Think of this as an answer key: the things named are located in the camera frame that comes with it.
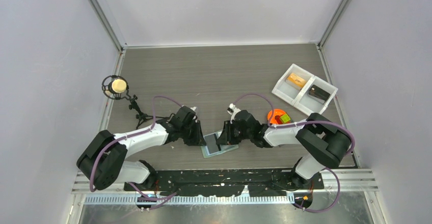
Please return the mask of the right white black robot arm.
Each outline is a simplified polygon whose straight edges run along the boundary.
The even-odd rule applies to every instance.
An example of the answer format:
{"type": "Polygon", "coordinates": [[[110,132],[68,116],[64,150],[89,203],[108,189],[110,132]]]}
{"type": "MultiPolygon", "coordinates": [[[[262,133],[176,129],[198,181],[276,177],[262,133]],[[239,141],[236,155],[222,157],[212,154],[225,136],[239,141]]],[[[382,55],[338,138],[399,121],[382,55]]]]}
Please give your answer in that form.
{"type": "Polygon", "coordinates": [[[305,188],[321,170],[339,167],[342,159],[354,145],[353,135],[344,127],[329,121],[318,113],[296,123],[261,124],[247,110],[235,112],[224,127],[217,145],[238,145],[249,140],[259,148],[299,144],[307,151],[290,173],[296,188],[305,188]]]}

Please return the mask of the black credit card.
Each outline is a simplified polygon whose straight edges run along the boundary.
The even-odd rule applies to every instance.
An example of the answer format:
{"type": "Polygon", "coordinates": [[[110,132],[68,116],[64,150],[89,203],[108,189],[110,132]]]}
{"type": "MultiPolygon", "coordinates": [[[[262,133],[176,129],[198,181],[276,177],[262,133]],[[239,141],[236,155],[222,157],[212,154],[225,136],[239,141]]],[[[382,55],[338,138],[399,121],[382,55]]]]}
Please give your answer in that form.
{"type": "Polygon", "coordinates": [[[209,134],[205,136],[204,139],[206,141],[206,149],[205,149],[206,155],[210,156],[220,152],[221,149],[219,145],[216,144],[216,141],[218,139],[217,133],[209,134]]]}

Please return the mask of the green leather card holder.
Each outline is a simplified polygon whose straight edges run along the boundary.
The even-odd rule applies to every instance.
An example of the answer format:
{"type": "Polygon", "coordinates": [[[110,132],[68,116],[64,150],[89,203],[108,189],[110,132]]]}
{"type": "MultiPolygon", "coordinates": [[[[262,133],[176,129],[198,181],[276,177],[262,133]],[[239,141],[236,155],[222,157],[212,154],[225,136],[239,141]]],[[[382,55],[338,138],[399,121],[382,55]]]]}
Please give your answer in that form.
{"type": "Polygon", "coordinates": [[[204,158],[214,157],[239,148],[238,145],[218,145],[216,141],[221,133],[222,131],[219,130],[204,136],[206,146],[201,146],[204,158]]]}

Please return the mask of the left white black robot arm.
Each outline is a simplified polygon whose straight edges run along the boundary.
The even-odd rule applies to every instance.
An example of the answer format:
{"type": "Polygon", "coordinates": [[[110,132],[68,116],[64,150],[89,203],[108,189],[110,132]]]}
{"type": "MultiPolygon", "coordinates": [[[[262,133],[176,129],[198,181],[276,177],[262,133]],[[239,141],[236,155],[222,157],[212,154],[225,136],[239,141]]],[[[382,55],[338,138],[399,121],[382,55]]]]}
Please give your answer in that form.
{"type": "Polygon", "coordinates": [[[128,133],[100,131],[78,158],[76,166],[92,181],[94,190],[129,182],[143,190],[151,190],[156,186],[156,170],[145,160],[131,162],[127,158],[179,139],[188,146],[206,144],[196,107],[182,106],[169,118],[159,119],[148,127],[128,133]]]}

